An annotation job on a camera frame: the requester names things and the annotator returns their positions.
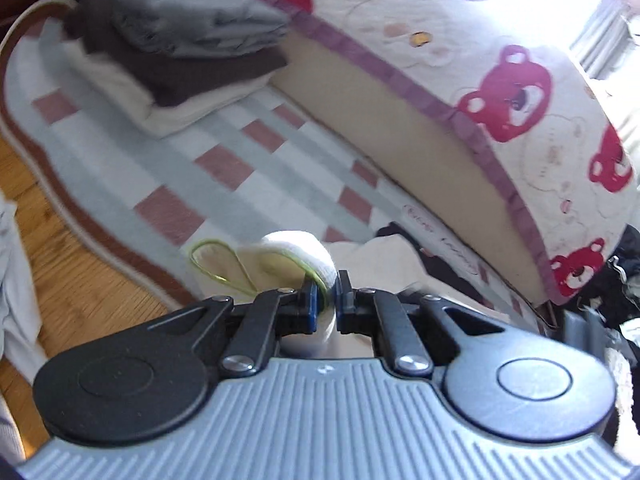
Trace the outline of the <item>cream white garment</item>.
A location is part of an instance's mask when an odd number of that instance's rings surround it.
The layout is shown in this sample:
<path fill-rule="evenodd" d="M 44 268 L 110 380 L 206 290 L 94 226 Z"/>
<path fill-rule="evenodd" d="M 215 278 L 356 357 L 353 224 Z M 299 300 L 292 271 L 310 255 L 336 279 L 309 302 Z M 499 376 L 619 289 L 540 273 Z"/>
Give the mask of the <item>cream white garment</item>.
<path fill-rule="evenodd" d="M 418 253 L 399 235 L 364 244 L 322 243 L 304 231 L 279 231 L 259 242 L 234 248 L 223 240 L 201 240 L 189 252 L 195 279 L 205 297 L 227 295 L 251 302 L 260 292 L 279 287 L 299 288 L 309 278 L 321 292 L 318 328 L 312 335 L 281 340 L 285 356 L 306 359 L 370 358 L 369 337 L 337 331 L 332 307 L 337 274 L 345 270 L 352 286 L 388 292 L 422 292 L 442 296 L 498 321 L 510 318 L 464 296 L 428 275 Z"/>

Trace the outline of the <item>checkered floor rug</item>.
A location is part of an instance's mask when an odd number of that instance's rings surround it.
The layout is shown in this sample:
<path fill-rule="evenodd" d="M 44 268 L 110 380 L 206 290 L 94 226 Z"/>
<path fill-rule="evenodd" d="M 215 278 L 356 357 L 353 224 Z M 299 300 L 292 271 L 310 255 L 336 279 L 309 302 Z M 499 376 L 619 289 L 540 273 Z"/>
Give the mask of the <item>checkered floor rug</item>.
<path fill-rule="evenodd" d="M 70 62 L 67 0 L 41 0 L 1 45 L 1 130 L 56 212 L 94 252 L 169 307 L 200 291 L 188 255 L 279 230 L 364 243 L 399 224 L 481 304 L 544 331 L 535 310 L 438 218 L 271 89 L 181 132 L 135 127 Z"/>

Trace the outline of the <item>beige bed base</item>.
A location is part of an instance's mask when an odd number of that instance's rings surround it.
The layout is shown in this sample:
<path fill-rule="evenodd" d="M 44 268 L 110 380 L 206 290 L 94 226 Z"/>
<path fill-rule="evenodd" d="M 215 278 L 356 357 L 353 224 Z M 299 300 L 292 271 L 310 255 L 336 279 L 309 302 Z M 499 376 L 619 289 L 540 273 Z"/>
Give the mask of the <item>beige bed base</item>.
<path fill-rule="evenodd" d="M 366 155 L 531 304 L 547 299 L 508 202 L 454 129 L 424 116 L 337 53 L 291 32 L 274 86 Z"/>

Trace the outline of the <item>pale blue crumpled cloth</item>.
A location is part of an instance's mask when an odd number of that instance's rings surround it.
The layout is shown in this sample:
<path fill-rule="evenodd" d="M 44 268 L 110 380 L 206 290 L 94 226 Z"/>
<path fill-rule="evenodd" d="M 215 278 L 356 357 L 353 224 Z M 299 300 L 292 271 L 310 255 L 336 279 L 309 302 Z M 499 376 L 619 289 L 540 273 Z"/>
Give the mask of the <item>pale blue crumpled cloth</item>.
<path fill-rule="evenodd" d="M 1 357 L 31 385 L 47 357 L 38 342 L 41 316 L 15 213 L 16 205 L 1 197 Z"/>

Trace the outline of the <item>cartoon quilt with purple ruffle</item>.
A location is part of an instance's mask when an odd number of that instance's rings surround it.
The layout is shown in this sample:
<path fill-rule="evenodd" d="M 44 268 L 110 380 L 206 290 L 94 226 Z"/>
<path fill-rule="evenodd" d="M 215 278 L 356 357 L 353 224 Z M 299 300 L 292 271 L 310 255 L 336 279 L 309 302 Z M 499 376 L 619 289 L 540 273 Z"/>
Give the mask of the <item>cartoon quilt with purple ruffle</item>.
<path fill-rule="evenodd" d="M 265 0 L 454 129 L 508 202 L 546 301 L 564 304 L 631 222 L 634 166 L 584 71 L 490 0 Z"/>

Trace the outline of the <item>grey folded towel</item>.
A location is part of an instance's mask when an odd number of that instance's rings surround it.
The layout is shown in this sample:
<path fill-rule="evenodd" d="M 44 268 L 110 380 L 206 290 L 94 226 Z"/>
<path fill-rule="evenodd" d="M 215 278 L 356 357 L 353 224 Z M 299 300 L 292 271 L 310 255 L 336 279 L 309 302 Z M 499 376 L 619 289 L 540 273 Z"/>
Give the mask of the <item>grey folded towel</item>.
<path fill-rule="evenodd" d="M 134 47 L 173 58 L 233 58 L 274 47 L 290 19 L 262 0 L 111 0 Z"/>

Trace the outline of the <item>dark brown folded cloth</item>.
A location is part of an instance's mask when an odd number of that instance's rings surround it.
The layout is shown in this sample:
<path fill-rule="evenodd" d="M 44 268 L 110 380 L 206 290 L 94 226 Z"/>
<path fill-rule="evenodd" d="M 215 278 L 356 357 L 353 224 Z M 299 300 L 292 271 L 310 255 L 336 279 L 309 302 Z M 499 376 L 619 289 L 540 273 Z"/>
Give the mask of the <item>dark brown folded cloth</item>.
<path fill-rule="evenodd" d="M 81 0 L 66 14 L 66 36 L 91 56 L 104 54 L 151 93 L 159 106 L 177 106 L 192 96 L 268 76 L 288 65 L 279 47 L 235 58 L 171 58 L 133 47 L 111 23 L 111 3 Z"/>

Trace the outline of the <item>grey window curtain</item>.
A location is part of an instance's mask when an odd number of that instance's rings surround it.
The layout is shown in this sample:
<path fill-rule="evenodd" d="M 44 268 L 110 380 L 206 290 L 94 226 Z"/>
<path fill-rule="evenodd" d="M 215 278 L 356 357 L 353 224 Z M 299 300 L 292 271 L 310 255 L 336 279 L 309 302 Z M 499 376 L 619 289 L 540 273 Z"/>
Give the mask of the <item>grey window curtain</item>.
<path fill-rule="evenodd" d="M 638 16 L 628 0 L 598 0 L 568 48 L 587 76 L 604 78 L 620 62 L 634 42 L 630 24 Z"/>

